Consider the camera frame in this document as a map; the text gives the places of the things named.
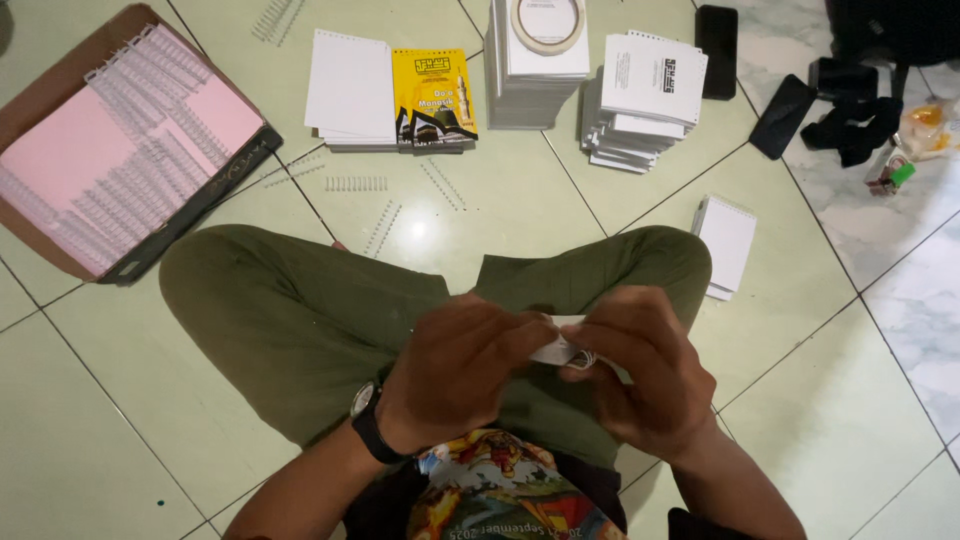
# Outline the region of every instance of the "olive green pants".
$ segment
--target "olive green pants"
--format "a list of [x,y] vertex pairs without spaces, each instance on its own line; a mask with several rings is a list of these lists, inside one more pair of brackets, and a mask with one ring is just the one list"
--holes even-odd
[[[586,313],[621,284],[657,285],[693,324],[710,277],[692,234],[646,227],[552,258],[486,256],[474,291],[509,311]],[[421,314],[449,298],[441,276],[255,227],[188,234],[160,267],[167,305],[264,422],[306,447],[384,377]],[[612,468],[618,444],[594,420],[587,383],[533,364],[507,385],[497,425]]]

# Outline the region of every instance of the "tape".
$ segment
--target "tape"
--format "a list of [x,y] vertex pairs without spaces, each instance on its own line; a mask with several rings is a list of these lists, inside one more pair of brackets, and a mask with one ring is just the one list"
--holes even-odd
[[[570,34],[560,40],[542,41],[536,39],[523,26],[523,19],[520,16],[520,7],[524,3],[538,4],[558,4],[569,2],[576,14],[576,21]],[[514,0],[513,8],[510,12],[510,21],[514,27],[516,37],[523,43],[523,46],[531,51],[545,57],[556,56],[565,53],[572,47],[580,34],[584,31],[587,24],[587,13],[584,11],[584,0]]]

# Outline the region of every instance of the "left hand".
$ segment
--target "left hand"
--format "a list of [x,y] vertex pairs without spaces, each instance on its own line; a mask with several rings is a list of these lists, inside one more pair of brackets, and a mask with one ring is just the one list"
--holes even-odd
[[413,454],[493,422],[511,372],[557,335],[540,313],[513,315],[472,293],[423,315],[383,385],[383,440]]

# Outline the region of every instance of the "masking tape roll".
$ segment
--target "masking tape roll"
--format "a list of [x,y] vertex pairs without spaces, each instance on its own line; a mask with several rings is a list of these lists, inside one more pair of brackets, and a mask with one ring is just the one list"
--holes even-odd
[[574,45],[574,43],[577,42],[578,39],[580,39],[580,34],[583,33],[584,26],[587,24],[587,13],[584,11],[584,0],[561,0],[569,2],[573,5],[574,11],[577,15],[577,20],[570,35],[554,43],[538,41],[530,36],[526,29],[524,29],[523,21],[520,19],[520,5],[523,4],[524,1],[531,0],[514,0],[514,6],[510,12],[510,20],[514,27],[514,33],[520,40],[520,43],[523,43],[524,47],[541,56],[552,57],[565,53]]

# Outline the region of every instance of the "smartphone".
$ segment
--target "smartphone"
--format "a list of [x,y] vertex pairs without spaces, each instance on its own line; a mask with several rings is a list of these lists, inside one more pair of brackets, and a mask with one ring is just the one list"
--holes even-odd
[[873,101],[879,77],[876,68],[821,58],[810,65],[810,85],[817,97],[828,101]]
[[816,99],[817,90],[787,75],[750,133],[750,143],[767,158],[779,160]]
[[733,99],[736,95],[736,25],[733,8],[701,6],[697,10],[696,46],[707,55],[704,97]]

